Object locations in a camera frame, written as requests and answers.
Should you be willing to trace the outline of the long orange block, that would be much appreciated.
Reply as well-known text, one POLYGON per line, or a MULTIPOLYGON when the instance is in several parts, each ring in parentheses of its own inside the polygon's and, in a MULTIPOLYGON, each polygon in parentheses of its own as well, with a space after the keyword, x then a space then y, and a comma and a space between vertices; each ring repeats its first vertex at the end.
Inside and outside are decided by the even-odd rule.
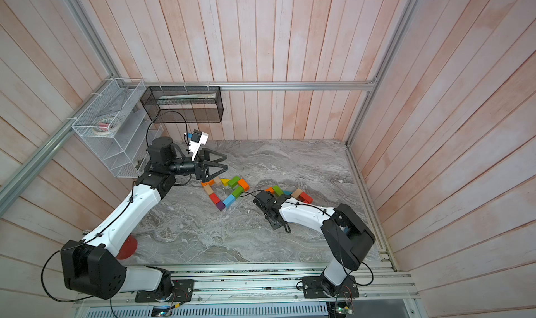
POLYGON ((201 184, 202 184, 203 187, 205 187, 205 186, 212 186, 214 183, 215 183, 214 180, 211 180, 211 181, 208 181, 208 182, 203 182, 201 184))

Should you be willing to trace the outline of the small natural wood block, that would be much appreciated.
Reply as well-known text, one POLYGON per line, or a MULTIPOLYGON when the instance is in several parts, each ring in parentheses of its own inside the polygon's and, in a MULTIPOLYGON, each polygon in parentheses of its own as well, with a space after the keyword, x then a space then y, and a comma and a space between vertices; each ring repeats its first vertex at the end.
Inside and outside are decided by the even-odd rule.
POLYGON ((211 187, 209 184, 204 185, 203 188, 204 188, 205 192, 206 192, 209 196, 212 195, 212 194, 214 194, 214 191, 213 191, 212 187, 211 187))

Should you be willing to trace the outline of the red block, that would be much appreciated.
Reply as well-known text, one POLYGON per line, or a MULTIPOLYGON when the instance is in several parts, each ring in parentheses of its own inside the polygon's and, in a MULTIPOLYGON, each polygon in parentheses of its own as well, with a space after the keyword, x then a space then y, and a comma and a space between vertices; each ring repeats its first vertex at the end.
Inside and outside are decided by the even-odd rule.
POLYGON ((306 204, 312 204, 313 203, 313 199, 307 195, 305 192, 302 192, 299 196, 299 200, 300 202, 304 202, 306 204))
POLYGON ((212 193, 211 195, 209 195, 209 198, 211 199, 211 201, 217 205, 218 203, 221 202, 221 200, 218 198, 218 196, 215 194, 215 193, 212 193))

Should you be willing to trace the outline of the light blue block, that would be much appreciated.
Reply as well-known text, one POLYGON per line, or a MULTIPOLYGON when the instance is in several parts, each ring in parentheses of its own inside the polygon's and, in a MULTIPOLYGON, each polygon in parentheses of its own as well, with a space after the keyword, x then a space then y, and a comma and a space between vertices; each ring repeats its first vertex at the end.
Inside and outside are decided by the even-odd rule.
POLYGON ((236 201, 236 197, 234 195, 227 196, 226 199, 223 200, 223 203, 225 207, 231 206, 236 201))

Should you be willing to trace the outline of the purple cube block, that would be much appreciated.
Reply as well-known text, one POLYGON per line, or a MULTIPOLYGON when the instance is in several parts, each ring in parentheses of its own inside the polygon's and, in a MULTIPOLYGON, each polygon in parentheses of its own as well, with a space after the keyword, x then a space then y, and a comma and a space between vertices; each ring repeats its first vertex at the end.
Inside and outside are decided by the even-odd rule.
POLYGON ((218 210, 222 211, 222 210, 224 210, 226 208, 226 205, 223 202, 218 202, 216 204, 216 207, 217 207, 218 210))

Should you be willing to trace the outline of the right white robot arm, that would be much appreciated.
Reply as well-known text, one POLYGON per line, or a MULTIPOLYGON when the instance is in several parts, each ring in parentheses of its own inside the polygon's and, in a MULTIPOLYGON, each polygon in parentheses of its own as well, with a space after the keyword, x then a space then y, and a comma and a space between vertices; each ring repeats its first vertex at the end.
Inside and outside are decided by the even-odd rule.
POLYGON ((323 208, 291 197, 276 196, 260 191, 253 202, 264 214, 273 229, 281 227, 287 233, 290 225, 298 224, 321 233, 332 252, 332 261, 320 276, 307 276, 297 284, 306 298, 329 298, 358 295, 358 283, 351 273, 364 265, 375 244, 375 236, 364 221, 347 204, 323 208))

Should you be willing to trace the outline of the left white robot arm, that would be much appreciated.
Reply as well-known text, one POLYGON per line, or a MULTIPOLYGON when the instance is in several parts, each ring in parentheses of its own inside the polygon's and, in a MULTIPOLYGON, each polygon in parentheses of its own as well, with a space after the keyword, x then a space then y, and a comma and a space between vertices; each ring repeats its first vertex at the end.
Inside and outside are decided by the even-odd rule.
POLYGON ((228 170, 227 156, 204 145, 207 134, 194 131, 185 156, 172 138, 160 137, 148 146, 149 161, 126 199, 80 241, 68 241, 60 251, 67 289, 104 300, 120 292, 141 292, 155 301, 173 295, 170 272, 159 267, 126 267, 117 256, 145 215, 176 185, 178 176, 193 175, 207 183, 228 170))

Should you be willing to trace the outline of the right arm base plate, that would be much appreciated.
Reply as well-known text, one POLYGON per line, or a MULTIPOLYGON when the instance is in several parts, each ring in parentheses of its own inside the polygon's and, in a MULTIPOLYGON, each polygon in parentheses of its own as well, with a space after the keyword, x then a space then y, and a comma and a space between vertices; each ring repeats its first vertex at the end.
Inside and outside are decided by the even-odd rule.
POLYGON ((359 292, 353 276, 346 277, 340 285, 333 285, 323 276, 307 276, 300 281, 305 298, 358 298, 359 292))

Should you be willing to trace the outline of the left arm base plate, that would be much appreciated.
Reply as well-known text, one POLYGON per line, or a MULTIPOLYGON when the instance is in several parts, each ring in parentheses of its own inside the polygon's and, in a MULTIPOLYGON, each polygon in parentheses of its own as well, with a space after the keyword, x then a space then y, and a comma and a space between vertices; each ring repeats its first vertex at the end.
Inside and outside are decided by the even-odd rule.
POLYGON ((191 301, 194 285, 195 280, 193 279, 166 280, 154 291, 138 291, 135 296, 135 302, 189 302, 191 301))

